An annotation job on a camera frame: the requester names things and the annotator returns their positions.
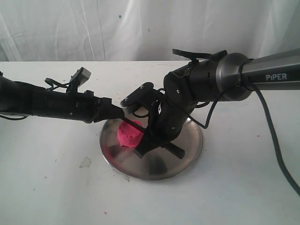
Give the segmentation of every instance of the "white table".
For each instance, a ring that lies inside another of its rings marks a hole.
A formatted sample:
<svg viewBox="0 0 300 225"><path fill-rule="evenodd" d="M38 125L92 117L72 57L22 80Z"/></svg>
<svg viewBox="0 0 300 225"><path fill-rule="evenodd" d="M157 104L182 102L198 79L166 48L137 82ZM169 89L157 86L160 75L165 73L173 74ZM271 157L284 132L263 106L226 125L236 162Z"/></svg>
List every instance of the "white table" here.
<svg viewBox="0 0 300 225"><path fill-rule="evenodd" d="M118 105L144 82L156 88L186 61L2 62L11 80L45 86L69 81L81 66L92 90ZM283 158L300 183L300 92L264 91ZM208 107L193 115L204 121ZM300 199L275 158L256 94L219 103L196 164L166 180L141 181L116 173L104 160L99 132L104 121L30 117L0 120L1 225L300 224ZM80 168L91 159L89 167Z"/></svg>

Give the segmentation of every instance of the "metal plate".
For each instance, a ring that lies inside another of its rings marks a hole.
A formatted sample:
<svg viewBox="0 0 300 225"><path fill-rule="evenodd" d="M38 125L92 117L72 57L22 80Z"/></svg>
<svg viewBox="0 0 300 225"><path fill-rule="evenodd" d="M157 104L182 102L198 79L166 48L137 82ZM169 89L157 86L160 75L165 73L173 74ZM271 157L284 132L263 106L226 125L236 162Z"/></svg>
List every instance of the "metal plate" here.
<svg viewBox="0 0 300 225"><path fill-rule="evenodd" d="M132 115L131 120L139 120L144 127L148 118L138 119ZM188 169L199 157L203 136L199 127L189 119L183 125L180 135L172 141L186 151L183 159L175 157L166 149L157 148L139 158L134 149L121 147L117 140L117 130L121 120L108 120L100 135L100 147L106 161L117 171L129 177L142 180L159 180L178 175Z"/></svg>

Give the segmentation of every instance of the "white backdrop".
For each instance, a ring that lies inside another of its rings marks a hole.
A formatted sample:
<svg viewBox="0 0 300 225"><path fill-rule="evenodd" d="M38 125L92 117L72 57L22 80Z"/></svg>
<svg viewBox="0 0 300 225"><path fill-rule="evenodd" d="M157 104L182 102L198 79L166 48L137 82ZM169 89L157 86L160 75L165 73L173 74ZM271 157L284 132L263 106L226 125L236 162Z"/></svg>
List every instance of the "white backdrop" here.
<svg viewBox="0 0 300 225"><path fill-rule="evenodd" d="M0 0L0 60L257 58L300 47L299 0Z"/></svg>

